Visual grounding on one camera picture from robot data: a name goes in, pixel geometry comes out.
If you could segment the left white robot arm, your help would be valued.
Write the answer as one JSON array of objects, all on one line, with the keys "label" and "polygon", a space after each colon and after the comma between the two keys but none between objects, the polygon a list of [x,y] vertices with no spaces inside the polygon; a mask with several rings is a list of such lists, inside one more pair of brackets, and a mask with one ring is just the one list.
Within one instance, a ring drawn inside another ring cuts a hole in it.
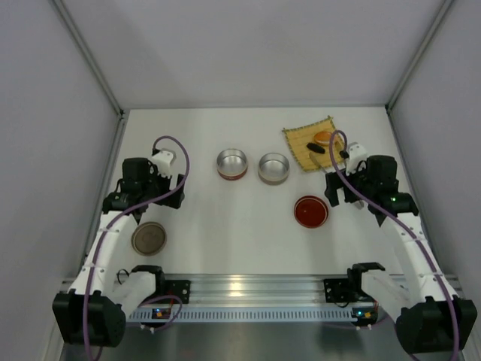
[{"label": "left white robot arm", "polygon": [[126,321],[142,305],[157,303],[153,315],[165,320],[171,304],[189,301],[188,280],[168,281],[162,267],[148,260],[165,246],[165,227],[141,222],[149,204],[178,209],[184,199],[183,174],[171,187],[174,151],[129,158],[123,176],[103,201],[97,236],[80,273],[53,300],[53,313],[65,343],[116,347]]}]

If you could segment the red lunch box container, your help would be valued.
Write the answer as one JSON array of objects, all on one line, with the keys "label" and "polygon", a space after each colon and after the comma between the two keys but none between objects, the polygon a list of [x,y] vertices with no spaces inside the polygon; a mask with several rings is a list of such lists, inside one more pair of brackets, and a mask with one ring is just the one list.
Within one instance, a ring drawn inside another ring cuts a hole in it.
[{"label": "red lunch box container", "polygon": [[216,170],[227,181],[241,179],[247,173],[248,165],[246,154],[236,148],[225,149],[216,158]]}]

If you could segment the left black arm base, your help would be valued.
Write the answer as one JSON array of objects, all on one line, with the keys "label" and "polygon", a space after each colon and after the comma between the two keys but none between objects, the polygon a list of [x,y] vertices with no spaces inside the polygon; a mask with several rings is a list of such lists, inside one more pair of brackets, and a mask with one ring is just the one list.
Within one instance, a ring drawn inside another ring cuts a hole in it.
[{"label": "left black arm base", "polygon": [[167,280],[162,267],[158,265],[137,265],[132,269],[130,275],[136,273],[147,273],[155,278],[153,291],[147,294],[143,303],[167,295],[179,297],[183,304],[189,303],[190,280]]}]

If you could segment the red lunch box lid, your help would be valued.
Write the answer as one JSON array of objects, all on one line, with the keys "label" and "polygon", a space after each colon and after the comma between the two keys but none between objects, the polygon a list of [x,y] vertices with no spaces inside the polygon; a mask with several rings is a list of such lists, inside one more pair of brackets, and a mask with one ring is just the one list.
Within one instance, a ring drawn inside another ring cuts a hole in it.
[{"label": "red lunch box lid", "polygon": [[325,224],[329,216],[329,209],[319,197],[302,196],[296,201],[293,214],[301,226],[315,229]]}]

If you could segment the orange sesame bun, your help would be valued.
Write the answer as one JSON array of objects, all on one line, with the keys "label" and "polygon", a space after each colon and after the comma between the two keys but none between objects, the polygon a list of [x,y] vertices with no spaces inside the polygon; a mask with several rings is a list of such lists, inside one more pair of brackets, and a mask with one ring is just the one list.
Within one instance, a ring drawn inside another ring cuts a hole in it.
[{"label": "orange sesame bun", "polygon": [[317,132],[313,136],[313,141],[321,147],[327,147],[330,144],[330,140],[331,140],[331,132],[329,131]]}]

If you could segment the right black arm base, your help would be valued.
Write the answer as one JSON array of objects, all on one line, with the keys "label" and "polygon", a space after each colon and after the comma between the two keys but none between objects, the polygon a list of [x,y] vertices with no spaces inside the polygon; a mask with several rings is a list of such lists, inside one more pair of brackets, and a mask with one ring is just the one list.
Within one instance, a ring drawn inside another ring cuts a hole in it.
[{"label": "right black arm base", "polygon": [[347,269],[345,278],[325,278],[323,284],[326,302],[335,303],[342,308],[353,302],[374,302],[374,299],[362,290],[362,275],[371,270],[386,269],[378,262],[356,263]]}]

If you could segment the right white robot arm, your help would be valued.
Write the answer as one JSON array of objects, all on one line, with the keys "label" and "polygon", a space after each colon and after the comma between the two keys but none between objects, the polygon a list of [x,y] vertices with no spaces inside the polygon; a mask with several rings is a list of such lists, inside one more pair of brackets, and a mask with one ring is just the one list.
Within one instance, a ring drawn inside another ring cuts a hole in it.
[{"label": "right white robot arm", "polygon": [[348,270],[352,291],[377,302],[395,323],[406,353],[448,351],[457,360],[477,319],[475,304],[460,297],[442,273],[425,238],[419,210],[409,193],[399,190],[398,165],[391,156],[368,156],[361,147],[340,153],[344,169],[325,176],[325,196],[339,205],[362,201],[392,246],[404,274],[401,286],[378,262]]}]

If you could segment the black spiky food piece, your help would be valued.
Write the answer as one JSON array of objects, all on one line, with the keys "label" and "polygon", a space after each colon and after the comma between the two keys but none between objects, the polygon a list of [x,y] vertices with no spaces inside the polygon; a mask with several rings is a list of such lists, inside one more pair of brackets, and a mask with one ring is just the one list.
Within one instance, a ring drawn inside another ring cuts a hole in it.
[{"label": "black spiky food piece", "polygon": [[324,154],[325,149],[321,145],[313,142],[309,142],[306,145],[307,149],[310,150],[311,152],[318,153],[318,154]]}]

